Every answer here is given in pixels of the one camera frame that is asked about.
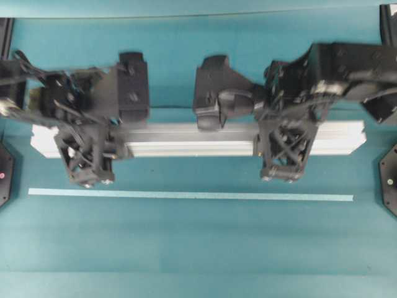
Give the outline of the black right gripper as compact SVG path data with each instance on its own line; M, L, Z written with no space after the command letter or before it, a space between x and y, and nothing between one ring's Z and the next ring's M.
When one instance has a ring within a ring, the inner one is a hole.
M228 119L253 114L263 100L264 87L232 69L226 55L206 57L196 70L193 112L199 130L220 130Z

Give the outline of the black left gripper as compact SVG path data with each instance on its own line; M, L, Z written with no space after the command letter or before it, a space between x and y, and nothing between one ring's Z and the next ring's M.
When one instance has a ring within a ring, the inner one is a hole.
M123 124L144 123L149 116L148 66L141 52L123 52L119 62L92 87L92 114Z

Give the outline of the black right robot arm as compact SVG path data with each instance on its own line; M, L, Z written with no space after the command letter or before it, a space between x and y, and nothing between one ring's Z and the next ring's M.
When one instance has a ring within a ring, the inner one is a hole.
M296 181L304 173L318 127L339 101L359 103L377 122L396 123L396 49L362 43L314 43L292 62L274 60L256 84L225 55L196 70L193 110L200 130L252 115L261 178Z

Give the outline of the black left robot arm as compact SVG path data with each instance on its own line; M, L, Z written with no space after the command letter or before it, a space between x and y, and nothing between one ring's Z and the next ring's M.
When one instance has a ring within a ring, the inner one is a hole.
M113 161L130 157L121 131L144 126L149 110L141 52L122 52L108 68L43 70L20 50L1 62L1 115L56 128L69 180L82 187L114 182Z

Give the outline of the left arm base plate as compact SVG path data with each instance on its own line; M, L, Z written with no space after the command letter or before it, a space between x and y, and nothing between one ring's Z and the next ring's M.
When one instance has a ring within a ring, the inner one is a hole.
M1 143L0 154L0 207L2 207L10 199L14 157L9 153L3 143Z

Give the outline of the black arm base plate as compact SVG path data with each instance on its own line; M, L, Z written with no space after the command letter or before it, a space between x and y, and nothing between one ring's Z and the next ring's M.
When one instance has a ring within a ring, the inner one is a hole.
M396 203L396 182L397 182L397 157L396 145L380 160L380 182L382 191L383 205L396 217L397 203Z

